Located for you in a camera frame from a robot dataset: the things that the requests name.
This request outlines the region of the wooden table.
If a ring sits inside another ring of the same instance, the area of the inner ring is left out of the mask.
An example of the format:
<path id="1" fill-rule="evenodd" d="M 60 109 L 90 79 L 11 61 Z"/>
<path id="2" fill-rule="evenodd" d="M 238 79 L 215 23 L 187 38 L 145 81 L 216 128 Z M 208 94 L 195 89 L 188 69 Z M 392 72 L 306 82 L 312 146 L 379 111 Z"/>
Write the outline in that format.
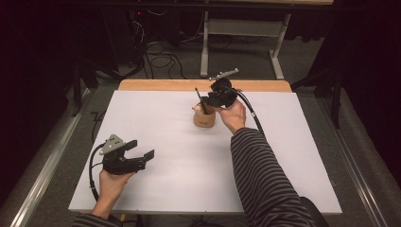
<path id="1" fill-rule="evenodd" d="M 231 81 L 232 86 L 245 92 L 285 92 L 292 89 L 284 80 L 238 80 Z M 209 91 L 212 81 L 207 79 L 124 79 L 119 91 Z"/>

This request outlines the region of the white table board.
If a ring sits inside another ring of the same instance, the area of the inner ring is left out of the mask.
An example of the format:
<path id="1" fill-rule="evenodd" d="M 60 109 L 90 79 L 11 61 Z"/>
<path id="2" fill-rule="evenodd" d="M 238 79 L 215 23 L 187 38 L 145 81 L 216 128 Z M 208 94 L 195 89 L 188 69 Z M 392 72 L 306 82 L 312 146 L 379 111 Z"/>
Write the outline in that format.
<path id="1" fill-rule="evenodd" d="M 324 214 L 341 211 L 322 158 L 293 93 L 249 92 L 247 125 L 260 123 L 297 193 Z M 194 125 L 195 92 L 116 91 L 96 137 L 137 141 L 128 157 L 153 150 L 145 170 L 126 186 L 115 210 L 142 214 L 235 214 L 242 210 L 233 176 L 231 133 L 217 121 Z"/>

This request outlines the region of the black pen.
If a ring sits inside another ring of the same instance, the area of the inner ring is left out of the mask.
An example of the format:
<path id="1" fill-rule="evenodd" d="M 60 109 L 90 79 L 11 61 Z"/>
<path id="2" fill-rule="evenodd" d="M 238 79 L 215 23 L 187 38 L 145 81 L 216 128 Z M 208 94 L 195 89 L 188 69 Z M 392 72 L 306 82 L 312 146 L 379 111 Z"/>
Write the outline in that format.
<path id="1" fill-rule="evenodd" d="M 203 102 L 203 99 L 202 99 L 201 94 L 200 94 L 200 92 L 199 92 L 197 87 L 195 87 L 195 92 L 196 92 L 196 94 L 197 94 L 197 96 L 198 96 L 198 98 L 200 100 L 200 104 L 201 104 L 201 106 L 202 106 L 202 108 L 204 110 L 204 114 L 209 114 L 208 111 L 207 111 L 206 105 Z"/>

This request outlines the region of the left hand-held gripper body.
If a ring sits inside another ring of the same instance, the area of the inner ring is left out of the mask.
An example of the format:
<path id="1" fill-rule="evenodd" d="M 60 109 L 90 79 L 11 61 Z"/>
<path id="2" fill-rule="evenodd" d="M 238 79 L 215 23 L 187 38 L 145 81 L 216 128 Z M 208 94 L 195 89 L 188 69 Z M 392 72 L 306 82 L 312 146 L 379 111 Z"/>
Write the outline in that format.
<path id="1" fill-rule="evenodd" d="M 124 142 L 116 134 L 112 134 L 103 145 L 100 154 L 103 156 L 103 169 L 113 175 L 138 172 L 146 168 L 147 161 L 143 157 L 126 158 Z"/>

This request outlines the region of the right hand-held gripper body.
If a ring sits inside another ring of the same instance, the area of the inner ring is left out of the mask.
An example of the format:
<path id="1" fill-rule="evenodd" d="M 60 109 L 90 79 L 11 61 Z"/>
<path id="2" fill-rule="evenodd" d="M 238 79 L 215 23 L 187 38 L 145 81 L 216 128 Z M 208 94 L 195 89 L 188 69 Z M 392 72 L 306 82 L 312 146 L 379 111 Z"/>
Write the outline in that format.
<path id="1" fill-rule="evenodd" d="M 212 91 L 208 93 L 208 96 L 215 96 L 218 99 L 217 107 L 225 106 L 228 108 L 235 102 L 237 97 L 236 90 L 227 77 L 238 72 L 239 70 L 235 68 L 231 71 L 220 72 L 215 77 L 210 78 L 214 83 L 211 85 Z"/>

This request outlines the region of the person's right hand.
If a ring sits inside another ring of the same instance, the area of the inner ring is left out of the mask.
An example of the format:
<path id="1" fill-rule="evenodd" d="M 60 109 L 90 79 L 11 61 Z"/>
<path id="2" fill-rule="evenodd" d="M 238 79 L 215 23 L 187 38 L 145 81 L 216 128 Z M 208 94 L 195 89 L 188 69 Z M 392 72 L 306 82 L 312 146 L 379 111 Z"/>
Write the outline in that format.
<path id="1" fill-rule="evenodd" d="M 232 134 L 245 127 L 246 108 L 237 99 L 229 108 L 218 107 L 215 108 L 215 111 Z"/>

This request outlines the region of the white metal desk frame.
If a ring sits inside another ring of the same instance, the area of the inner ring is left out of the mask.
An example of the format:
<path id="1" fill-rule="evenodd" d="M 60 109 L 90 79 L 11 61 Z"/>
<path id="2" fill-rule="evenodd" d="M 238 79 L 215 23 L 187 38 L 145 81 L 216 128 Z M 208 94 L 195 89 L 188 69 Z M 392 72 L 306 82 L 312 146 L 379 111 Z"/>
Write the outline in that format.
<path id="1" fill-rule="evenodd" d="M 274 49 L 269 51 L 270 62 L 277 79 L 284 79 L 278 55 L 287 33 L 291 15 L 286 14 L 281 21 L 250 21 L 238 19 L 210 19 L 209 12 L 203 16 L 202 51 L 200 56 L 200 75 L 208 75 L 208 40 L 210 35 L 269 37 L 276 39 Z"/>

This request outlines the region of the brown round pen holder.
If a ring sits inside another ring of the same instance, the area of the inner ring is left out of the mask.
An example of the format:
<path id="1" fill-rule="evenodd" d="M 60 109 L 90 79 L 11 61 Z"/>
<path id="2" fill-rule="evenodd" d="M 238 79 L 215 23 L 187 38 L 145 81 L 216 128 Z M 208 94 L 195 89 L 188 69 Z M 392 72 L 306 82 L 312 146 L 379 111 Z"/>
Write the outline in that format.
<path id="1" fill-rule="evenodd" d="M 193 121 L 197 127 L 212 128 L 215 125 L 216 112 L 210 106 L 205 106 L 204 110 L 200 103 L 193 107 Z"/>

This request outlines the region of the person's left hand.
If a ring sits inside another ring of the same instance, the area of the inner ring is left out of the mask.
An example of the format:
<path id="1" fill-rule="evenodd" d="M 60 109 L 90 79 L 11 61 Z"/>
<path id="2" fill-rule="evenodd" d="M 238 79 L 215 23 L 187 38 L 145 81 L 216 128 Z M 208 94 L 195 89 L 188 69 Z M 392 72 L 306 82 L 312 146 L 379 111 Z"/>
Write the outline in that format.
<path id="1" fill-rule="evenodd" d="M 119 198 L 128 180 L 133 176 L 133 173 L 123 175 L 113 175 L 106 170 L 101 170 L 99 174 L 100 179 L 100 194 L 99 196 L 104 199 Z"/>

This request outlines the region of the metal floor rail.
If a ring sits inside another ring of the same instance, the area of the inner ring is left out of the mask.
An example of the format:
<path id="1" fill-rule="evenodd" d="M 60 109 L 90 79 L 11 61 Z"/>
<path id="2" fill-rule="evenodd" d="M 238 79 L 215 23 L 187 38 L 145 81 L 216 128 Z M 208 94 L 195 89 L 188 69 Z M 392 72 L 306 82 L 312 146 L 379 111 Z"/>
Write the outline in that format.
<path id="1" fill-rule="evenodd" d="M 363 177 L 359 167 L 357 166 L 357 162 L 355 161 L 354 156 L 352 155 L 352 152 L 346 143 L 345 137 L 343 136 L 340 129 L 336 128 L 335 124 L 332 121 L 331 112 L 327 101 L 324 98 L 318 98 L 317 102 L 322 109 L 323 114 L 328 121 L 338 144 L 340 145 L 340 153 L 342 159 L 345 162 L 345 166 L 356 188 L 358 197 L 360 198 L 371 223 L 374 227 L 389 227 L 387 221 L 384 219 L 382 212 L 377 205 L 375 196 L 370 186 L 366 183 L 365 178 Z"/>
<path id="2" fill-rule="evenodd" d="M 9 227 L 25 227 L 29 223 L 32 215 L 44 196 L 44 193 L 60 163 L 61 157 L 71 139 L 71 136 L 73 135 L 74 130 L 81 119 L 82 111 L 86 107 L 87 103 L 91 100 L 93 94 L 93 89 L 86 88 L 83 94 L 80 96 L 82 98 L 81 107 L 74 116 L 68 116 L 63 133 L 59 136 L 60 141 L 52 147 L 51 152 L 41 169 L 41 172 L 36 178 L 34 184 L 31 186 L 24 202 L 22 203 Z"/>

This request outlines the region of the black stand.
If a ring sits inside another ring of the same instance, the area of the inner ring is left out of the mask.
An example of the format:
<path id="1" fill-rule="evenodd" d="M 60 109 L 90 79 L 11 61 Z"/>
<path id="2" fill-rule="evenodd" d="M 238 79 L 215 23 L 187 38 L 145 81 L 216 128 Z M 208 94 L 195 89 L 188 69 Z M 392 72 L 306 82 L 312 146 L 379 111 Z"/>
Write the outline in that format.
<path id="1" fill-rule="evenodd" d="M 95 71 L 93 67 L 86 60 L 76 60 L 73 64 L 73 102 L 74 110 L 72 116 L 76 117 L 81 109 L 82 94 L 81 94 L 81 83 L 88 89 L 96 89 L 98 87 L 98 81 L 96 79 Z"/>
<path id="2" fill-rule="evenodd" d="M 330 97 L 331 98 L 331 120 L 335 127 L 340 127 L 340 93 L 341 93 L 341 73 L 334 69 L 323 69 L 319 73 L 307 76 L 290 85 L 292 90 L 296 90 L 303 86 L 314 86 L 315 97 Z"/>

